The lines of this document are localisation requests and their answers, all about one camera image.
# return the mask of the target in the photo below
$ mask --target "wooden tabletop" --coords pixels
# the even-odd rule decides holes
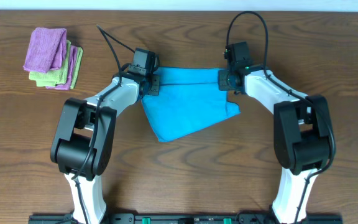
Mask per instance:
[[[235,12],[0,11],[0,223],[33,213],[73,210],[69,185],[50,161],[65,100],[107,86],[116,63],[96,28],[131,47],[160,54],[163,66],[225,67],[222,52]],[[263,12],[270,32],[268,66],[291,87],[329,102],[337,143],[334,164],[320,175],[307,211],[340,213],[358,223],[358,13]],[[36,27],[67,28],[84,55],[74,90],[35,87],[23,71]],[[231,42],[246,40],[261,62],[264,33],[240,18]],[[132,54],[114,44],[121,63]],[[118,118],[103,174],[109,211],[237,213],[266,210],[281,167],[273,150],[273,117],[260,103],[229,94],[241,114],[172,142],[157,141],[140,103]]]

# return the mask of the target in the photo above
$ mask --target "blue cloth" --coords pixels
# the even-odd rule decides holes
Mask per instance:
[[[159,68],[159,96],[144,96],[143,108],[160,142],[172,141],[240,113],[218,89],[218,70]]]

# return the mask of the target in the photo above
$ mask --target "folded purple cloth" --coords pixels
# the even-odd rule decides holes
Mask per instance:
[[[73,79],[73,71],[74,66],[77,58],[77,50],[78,48],[75,46],[70,46],[70,53],[68,55],[68,75],[67,75],[67,81],[65,84],[60,84],[57,86],[46,86],[48,90],[55,89],[55,90],[69,90],[71,81]]]
[[[47,73],[62,67],[66,57],[66,29],[36,28],[31,34],[24,70]]]

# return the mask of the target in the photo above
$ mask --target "stack of folded cloths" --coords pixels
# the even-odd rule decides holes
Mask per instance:
[[[31,34],[24,70],[29,79],[46,89],[73,89],[83,49],[71,45],[66,29],[36,28]]]

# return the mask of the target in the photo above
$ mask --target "green cloth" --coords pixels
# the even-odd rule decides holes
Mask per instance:
[[[77,81],[78,71],[80,70],[80,64],[81,64],[81,59],[82,59],[82,53],[83,53],[82,48],[78,47],[77,48],[77,58],[75,60],[75,68],[73,71],[73,79],[71,79],[70,89],[74,89],[75,82]]]
[[[67,40],[67,53],[63,66],[57,70],[49,70],[47,73],[30,72],[29,79],[37,82],[37,87],[55,86],[67,81],[68,61],[71,42]]]

